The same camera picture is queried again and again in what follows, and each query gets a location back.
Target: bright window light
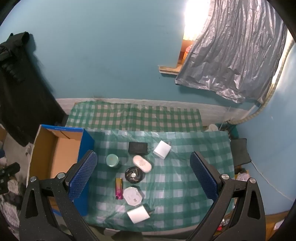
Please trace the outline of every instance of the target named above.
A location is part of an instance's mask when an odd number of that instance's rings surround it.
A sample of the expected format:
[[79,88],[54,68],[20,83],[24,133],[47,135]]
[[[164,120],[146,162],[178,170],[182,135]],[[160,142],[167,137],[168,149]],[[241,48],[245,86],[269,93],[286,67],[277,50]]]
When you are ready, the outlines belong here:
[[188,0],[185,10],[184,40],[195,40],[208,17],[210,0]]

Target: blue cardboard box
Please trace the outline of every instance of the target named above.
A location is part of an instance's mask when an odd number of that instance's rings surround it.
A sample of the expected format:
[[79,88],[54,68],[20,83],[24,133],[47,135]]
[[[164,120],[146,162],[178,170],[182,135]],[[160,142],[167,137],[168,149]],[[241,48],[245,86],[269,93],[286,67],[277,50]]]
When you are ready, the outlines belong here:
[[[28,180],[54,178],[60,172],[80,161],[88,150],[93,150],[94,140],[83,128],[40,125],[29,164]],[[55,213],[59,213],[54,198],[50,198]],[[74,204],[81,216],[88,214],[88,183]]]

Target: blue wall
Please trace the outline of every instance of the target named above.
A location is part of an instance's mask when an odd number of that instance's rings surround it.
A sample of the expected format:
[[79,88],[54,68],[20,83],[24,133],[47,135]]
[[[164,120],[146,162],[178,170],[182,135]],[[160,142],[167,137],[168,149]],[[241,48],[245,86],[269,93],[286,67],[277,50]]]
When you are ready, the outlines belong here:
[[[276,91],[264,111],[237,126],[239,136],[247,138],[250,157],[260,172],[291,200],[296,198],[296,45],[283,69]],[[245,165],[257,179],[266,214],[287,211],[293,201],[278,193],[256,171]]]
[[184,0],[21,0],[0,27],[33,35],[28,49],[56,98],[182,101],[249,109],[213,92],[174,84]]

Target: window sill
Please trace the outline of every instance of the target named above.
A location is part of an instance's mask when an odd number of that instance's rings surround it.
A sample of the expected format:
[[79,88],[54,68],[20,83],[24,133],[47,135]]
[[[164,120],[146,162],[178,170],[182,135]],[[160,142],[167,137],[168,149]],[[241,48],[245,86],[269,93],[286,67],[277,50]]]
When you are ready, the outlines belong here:
[[159,72],[162,74],[173,74],[173,75],[178,75],[182,67],[182,64],[177,64],[176,68],[170,68],[170,67],[165,67],[165,66],[159,66]]

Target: round green lid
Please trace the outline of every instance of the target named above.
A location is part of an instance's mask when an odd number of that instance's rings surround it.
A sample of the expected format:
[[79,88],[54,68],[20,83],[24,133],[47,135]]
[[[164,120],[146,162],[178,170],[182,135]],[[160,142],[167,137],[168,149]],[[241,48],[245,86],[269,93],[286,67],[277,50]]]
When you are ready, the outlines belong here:
[[115,154],[109,154],[106,157],[106,164],[110,167],[116,167],[119,163],[119,158]]

